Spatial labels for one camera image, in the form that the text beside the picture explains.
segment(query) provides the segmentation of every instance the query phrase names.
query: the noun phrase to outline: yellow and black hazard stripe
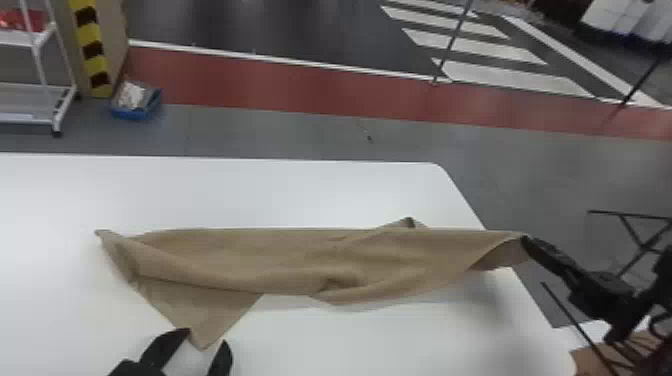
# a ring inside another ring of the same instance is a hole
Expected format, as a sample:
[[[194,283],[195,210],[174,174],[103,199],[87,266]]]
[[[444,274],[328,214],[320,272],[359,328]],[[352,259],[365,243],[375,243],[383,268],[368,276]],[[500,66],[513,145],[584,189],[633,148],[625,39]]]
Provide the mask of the yellow and black hazard stripe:
[[[91,83],[91,95],[107,98],[112,95],[114,88],[103,49],[96,0],[69,0],[69,2],[75,17],[77,43],[84,57],[84,70]]]

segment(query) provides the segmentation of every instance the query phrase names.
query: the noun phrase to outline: towel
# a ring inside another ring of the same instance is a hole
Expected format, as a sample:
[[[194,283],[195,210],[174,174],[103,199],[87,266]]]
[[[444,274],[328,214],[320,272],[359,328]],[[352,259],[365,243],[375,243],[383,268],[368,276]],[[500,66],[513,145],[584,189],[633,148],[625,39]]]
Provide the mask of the towel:
[[[375,229],[97,230],[121,274],[191,342],[217,341],[263,294],[352,304],[424,293],[467,270],[528,259],[523,234],[430,229],[413,218]]]

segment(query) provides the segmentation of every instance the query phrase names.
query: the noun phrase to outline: table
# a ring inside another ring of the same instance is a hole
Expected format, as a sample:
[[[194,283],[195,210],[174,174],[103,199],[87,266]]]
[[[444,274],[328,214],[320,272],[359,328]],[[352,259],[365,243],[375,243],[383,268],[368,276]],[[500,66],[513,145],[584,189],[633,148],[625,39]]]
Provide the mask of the table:
[[[483,228],[425,163],[0,154],[0,374],[107,375],[171,329],[93,231],[378,226],[413,216]],[[396,301],[332,307],[264,296],[226,335],[233,375],[569,376],[572,362],[515,273]],[[170,375],[215,351],[183,345]]]

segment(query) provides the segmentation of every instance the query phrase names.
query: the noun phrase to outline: white line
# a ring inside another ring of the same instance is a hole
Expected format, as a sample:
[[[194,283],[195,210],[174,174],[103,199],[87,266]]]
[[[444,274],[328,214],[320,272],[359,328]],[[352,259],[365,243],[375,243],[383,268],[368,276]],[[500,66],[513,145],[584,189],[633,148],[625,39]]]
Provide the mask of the white line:
[[[439,59],[432,60],[437,65],[440,63]],[[443,65],[443,72],[453,81],[594,98],[588,91],[565,77],[456,61],[446,61]]]
[[[429,33],[426,31],[403,29],[404,32],[418,45],[445,49],[450,42],[450,36]],[[517,60],[527,63],[546,65],[546,62],[539,59],[532,52],[518,47],[507,46],[504,44],[494,44],[480,42],[471,39],[459,38],[453,45],[453,50],[466,52],[483,56],[496,57],[500,59]]]
[[[602,101],[604,103],[611,103],[611,104],[621,104],[621,102],[623,101],[623,99],[613,99],[613,98],[603,98],[603,97],[598,97],[597,99],[599,99],[600,101]],[[672,110],[672,106],[668,106],[666,104],[661,103],[659,105],[652,105],[652,104],[646,105],[646,104],[633,102],[632,100],[630,102],[628,102],[628,107],[630,107],[630,106],[643,107],[643,108],[655,108],[655,109],[658,109],[658,110],[665,110],[665,111]]]
[[[370,74],[374,76],[385,76],[385,77],[395,77],[395,78],[407,78],[412,80],[420,81],[431,81],[432,76],[416,73],[404,73],[404,72],[394,72],[383,69],[371,69],[371,68],[361,68],[353,67],[349,65],[340,65],[340,64],[329,64],[329,63],[319,63],[315,61],[308,60],[298,60],[298,59],[289,59],[285,57],[276,57],[268,55],[256,55],[248,54],[244,52],[234,52],[234,51],[224,51],[224,50],[215,50],[210,48],[201,48],[193,46],[180,46],[177,44],[163,43],[163,42],[151,42],[139,39],[130,39],[128,41],[129,45],[132,47],[144,47],[144,48],[155,48],[159,50],[167,51],[177,51],[177,52],[188,52],[196,55],[209,55],[209,56],[220,56],[220,57],[229,57],[234,59],[244,59],[244,60],[254,60],[254,61],[263,61],[268,63],[278,63],[278,64],[287,64],[287,65],[298,65],[303,67],[312,67],[312,68],[322,68],[336,71],[344,72],[353,72],[353,73],[363,73]],[[442,82],[450,82],[449,79],[444,77]]]
[[[540,42],[546,44],[548,47],[551,49],[557,51],[559,54],[562,56],[566,57],[567,59],[573,61],[575,64],[583,67],[585,70],[588,72],[592,73],[595,77],[599,78],[602,80],[604,83],[607,85],[613,87],[615,90],[621,92],[623,95],[628,94],[630,90],[632,90],[632,85],[629,83],[623,81],[619,77],[615,76],[611,72],[607,71],[606,69],[602,68],[601,66],[593,63],[592,61],[586,59],[576,51],[572,50],[571,48],[565,46],[564,44],[558,42],[557,40],[551,38],[548,36],[546,33],[543,31],[537,29],[536,27],[530,25],[529,23],[515,17],[511,16],[502,16],[504,17],[505,20],[509,21],[510,23],[514,24],[517,26],[519,29],[525,31],[526,33],[530,34],[534,38],[538,39]],[[651,98],[650,96],[642,93],[641,91],[638,91],[634,96],[633,99],[635,102],[641,105],[647,105],[647,106],[660,106],[660,103],[656,101],[655,99]]]
[[[397,3],[397,4],[413,5],[413,6],[420,7],[420,8],[439,10],[439,11],[458,14],[458,15],[461,15],[464,12],[463,7],[459,7],[459,6],[456,6],[456,5],[448,5],[448,4],[443,4],[443,3],[437,3],[436,1],[428,1],[428,0],[387,0],[387,1]],[[472,18],[478,18],[476,13],[474,13],[472,11],[469,11],[469,13],[467,13],[467,16],[472,17]]]
[[[413,22],[423,25],[431,25],[437,27],[443,27],[446,29],[455,29],[457,27],[457,20],[452,18],[444,18],[439,16],[433,16],[431,14],[425,14],[420,12],[413,12],[410,10],[397,9],[392,7],[381,6],[385,13],[391,18],[401,21]],[[497,28],[490,25],[483,25],[479,23],[473,23],[469,21],[464,21],[462,24],[462,30],[475,33],[483,34],[488,36],[494,36],[498,38],[508,39],[509,37],[506,34],[499,31]]]

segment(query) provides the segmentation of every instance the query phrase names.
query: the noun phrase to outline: concrete floor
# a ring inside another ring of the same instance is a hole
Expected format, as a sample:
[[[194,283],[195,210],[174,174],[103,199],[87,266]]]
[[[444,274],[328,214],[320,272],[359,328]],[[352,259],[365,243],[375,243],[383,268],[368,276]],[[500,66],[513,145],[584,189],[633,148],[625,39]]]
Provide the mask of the concrete floor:
[[[130,123],[97,100],[76,103],[64,126],[62,139],[0,127],[0,151],[429,161],[452,176],[487,228],[530,233],[594,269],[618,269],[634,245],[616,219],[586,210],[672,213],[672,144],[663,142],[186,105]],[[644,234],[657,226],[637,224]],[[626,278],[646,285],[650,265]],[[568,324],[539,285],[566,294],[562,282],[531,262],[517,272],[551,323]]]

